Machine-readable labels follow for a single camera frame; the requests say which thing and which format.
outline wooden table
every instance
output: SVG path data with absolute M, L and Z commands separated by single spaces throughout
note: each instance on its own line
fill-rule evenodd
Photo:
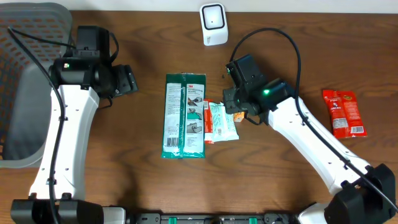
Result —
M 249 32 L 278 27 L 302 54 L 301 97 L 331 128 L 321 89 L 353 90 L 367 138 L 341 142 L 373 166 L 398 174 L 398 15 L 227 13 L 227 44 L 205 47 L 197 12 L 72 12 L 76 25 L 116 34 L 116 63 L 130 64 L 139 91 L 98 111 L 86 158 L 86 199 L 165 213 L 298 212 L 328 202 L 325 184 L 300 153 L 270 127 L 237 124 L 240 140 L 206 146 L 206 159 L 161 159 L 165 74 L 207 74 L 206 96 L 232 86 L 224 66 Z M 253 54 L 270 79 L 294 84 L 292 46 L 275 33 L 251 37 L 237 56 Z M 0 223 L 14 198 L 26 198 L 37 169 L 0 170 Z M 390 223 L 398 223 L 395 218 Z

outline green package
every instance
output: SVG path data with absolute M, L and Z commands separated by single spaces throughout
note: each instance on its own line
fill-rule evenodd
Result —
M 206 75 L 167 74 L 162 158 L 204 158 Z

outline red snack bag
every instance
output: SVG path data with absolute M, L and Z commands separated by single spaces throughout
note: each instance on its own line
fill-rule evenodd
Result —
M 353 91 L 324 90 L 323 99 L 328 105 L 333 135 L 336 138 L 367 136 L 359 115 L 358 104 Z
M 205 99 L 203 101 L 203 108 L 205 109 L 205 143 L 214 144 L 213 142 L 213 118 L 209 107 L 209 102 L 213 100 Z

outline small package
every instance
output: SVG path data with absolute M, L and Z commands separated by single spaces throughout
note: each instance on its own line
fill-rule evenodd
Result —
M 209 108 L 213 133 L 208 140 L 213 142 L 238 140 L 239 136 L 236 133 L 233 115 L 226 113 L 224 104 L 209 103 Z
M 235 122 L 242 122 L 244 119 L 244 112 L 238 112 L 234 114 L 234 121 Z
M 213 117 L 209 108 L 209 103 L 213 102 L 211 99 L 205 99 L 203 106 L 205 108 L 205 143 L 214 144 L 213 142 Z
M 323 99 L 328 105 L 336 138 L 368 135 L 353 91 L 324 90 Z
M 206 76 L 167 74 L 162 157 L 204 158 Z

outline green indicator light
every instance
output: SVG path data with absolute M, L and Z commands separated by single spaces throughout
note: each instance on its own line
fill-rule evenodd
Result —
M 257 224 L 257 218 L 250 218 L 249 224 Z
M 169 218 L 169 224 L 177 224 L 177 218 L 170 217 Z

